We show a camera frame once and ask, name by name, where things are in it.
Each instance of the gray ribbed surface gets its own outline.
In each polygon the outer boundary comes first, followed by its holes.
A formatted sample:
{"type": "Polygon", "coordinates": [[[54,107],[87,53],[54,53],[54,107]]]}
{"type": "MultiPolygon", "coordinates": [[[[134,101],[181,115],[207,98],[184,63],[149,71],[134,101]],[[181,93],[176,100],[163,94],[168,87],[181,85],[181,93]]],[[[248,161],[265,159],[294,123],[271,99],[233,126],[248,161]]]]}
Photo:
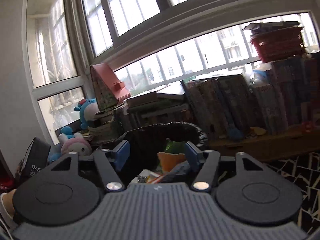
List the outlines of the gray ribbed surface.
{"type": "Polygon", "coordinates": [[[77,223],[58,228],[23,224],[13,234],[21,240],[301,240],[307,236],[294,223],[257,228],[234,221],[210,195],[193,192],[185,183],[135,184],[107,194],[92,214],[77,223]]]}

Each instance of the patterned rug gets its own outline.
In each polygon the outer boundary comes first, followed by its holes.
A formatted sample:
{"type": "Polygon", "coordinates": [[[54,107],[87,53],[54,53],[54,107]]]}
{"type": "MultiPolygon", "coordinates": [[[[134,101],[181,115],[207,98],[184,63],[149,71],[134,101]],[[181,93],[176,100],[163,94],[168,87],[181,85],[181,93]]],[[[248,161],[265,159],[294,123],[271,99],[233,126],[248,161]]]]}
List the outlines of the patterned rug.
{"type": "MultiPolygon", "coordinates": [[[[267,166],[300,187],[303,202],[296,221],[309,235],[320,226],[320,154],[309,153],[267,163],[267,166]]],[[[233,167],[219,167],[221,183],[236,174],[233,167]]]]}

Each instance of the black circular plate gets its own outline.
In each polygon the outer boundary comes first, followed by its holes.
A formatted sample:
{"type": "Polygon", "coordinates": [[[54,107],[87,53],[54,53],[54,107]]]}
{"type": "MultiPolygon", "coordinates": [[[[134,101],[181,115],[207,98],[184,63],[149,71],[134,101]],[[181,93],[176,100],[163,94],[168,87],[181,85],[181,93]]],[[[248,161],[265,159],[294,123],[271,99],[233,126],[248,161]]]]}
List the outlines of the black circular plate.
{"type": "Polygon", "coordinates": [[[90,181],[65,171],[51,171],[22,184],[13,196],[16,212],[42,226],[73,223],[91,213],[99,192],[90,181]]]}
{"type": "Polygon", "coordinates": [[[223,182],[216,200],[230,216],[252,225],[278,225],[300,209],[298,187],[277,174],[250,171],[223,182]]]}

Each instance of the red basket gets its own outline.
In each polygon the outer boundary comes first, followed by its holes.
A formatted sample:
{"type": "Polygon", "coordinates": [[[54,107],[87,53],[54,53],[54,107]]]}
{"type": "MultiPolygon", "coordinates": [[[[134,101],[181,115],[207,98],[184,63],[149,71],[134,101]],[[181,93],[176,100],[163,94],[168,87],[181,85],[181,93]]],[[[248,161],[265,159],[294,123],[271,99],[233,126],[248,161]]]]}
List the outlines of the red basket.
{"type": "Polygon", "coordinates": [[[256,34],[251,38],[263,63],[285,59],[305,53],[301,30],[303,27],[284,28],[268,33],[256,34]]]}

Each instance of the pink stuffed toy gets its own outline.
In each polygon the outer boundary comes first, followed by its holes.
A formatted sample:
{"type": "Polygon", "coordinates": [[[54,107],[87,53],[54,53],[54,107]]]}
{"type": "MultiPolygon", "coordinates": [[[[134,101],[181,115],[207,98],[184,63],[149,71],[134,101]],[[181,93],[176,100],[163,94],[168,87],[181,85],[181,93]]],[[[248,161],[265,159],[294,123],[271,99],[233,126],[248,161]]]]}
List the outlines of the pink stuffed toy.
{"type": "Polygon", "coordinates": [[[62,133],[59,135],[59,141],[62,144],[62,155],[69,152],[77,152],[79,155],[91,155],[92,149],[90,144],[83,138],[81,133],[74,133],[74,137],[68,137],[62,133]]]}

